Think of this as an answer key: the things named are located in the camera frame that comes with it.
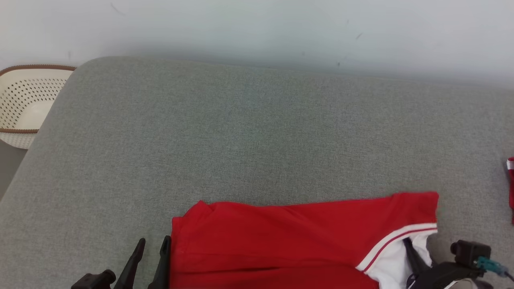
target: red and white cloth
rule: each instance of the red and white cloth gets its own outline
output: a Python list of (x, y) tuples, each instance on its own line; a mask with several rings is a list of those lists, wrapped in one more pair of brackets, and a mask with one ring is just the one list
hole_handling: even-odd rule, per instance
[(507, 170), (510, 176), (509, 206), (513, 211), (512, 223), (514, 224), (514, 157), (507, 160)]
[(171, 288), (405, 288), (402, 239), (428, 265), (436, 192), (254, 207), (200, 201), (173, 218)]

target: laundry basket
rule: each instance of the laundry basket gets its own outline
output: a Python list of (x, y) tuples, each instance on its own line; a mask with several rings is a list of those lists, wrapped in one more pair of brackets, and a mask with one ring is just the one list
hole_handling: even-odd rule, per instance
[(75, 67), (21, 65), (0, 71), (0, 139), (28, 149)]

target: white wall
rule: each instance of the white wall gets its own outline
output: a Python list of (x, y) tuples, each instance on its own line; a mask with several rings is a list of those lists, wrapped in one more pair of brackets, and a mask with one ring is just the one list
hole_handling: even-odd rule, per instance
[(0, 2), (0, 69), (140, 54), (514, 88), (514, 1)]

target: gray cushion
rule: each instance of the gray cushion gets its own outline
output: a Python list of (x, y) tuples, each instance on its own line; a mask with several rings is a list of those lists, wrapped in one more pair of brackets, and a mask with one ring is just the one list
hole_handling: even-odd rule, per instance
[(440, 194), (436, 260), (465, 239), (514, 266), (513, 116), (513, 93), (494, 89), (96, 59), (69, 78), (0, 203), (0, 284), (68, 288), (85, 273), (119, 275), (145, 237), (135, 288), (146, 288), (170, 219), (198, 200), (424, 190)]

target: basket rim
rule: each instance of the basket rim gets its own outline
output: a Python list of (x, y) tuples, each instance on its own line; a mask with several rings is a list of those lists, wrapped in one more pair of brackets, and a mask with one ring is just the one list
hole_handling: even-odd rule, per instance
[[(0, 70), (0, 76), (14, 71), (14, 70), (21, 70), (21, 69), (56, 69), (56, 70), (68, 70), (68, 71), (74, 71), (77, 69), (73, 66), (67, 66), (67, 65), (57, 65), (57, 64), (27, 64), (27, 65), (15, 65), (11, 67), (7, 67), (3, 70)], [(38, 133), (39, 130), (17, 130), (17, 129), (3, 129), (0, 128), (0, 133), (9, 133), (9, 134), (35, 134)]]

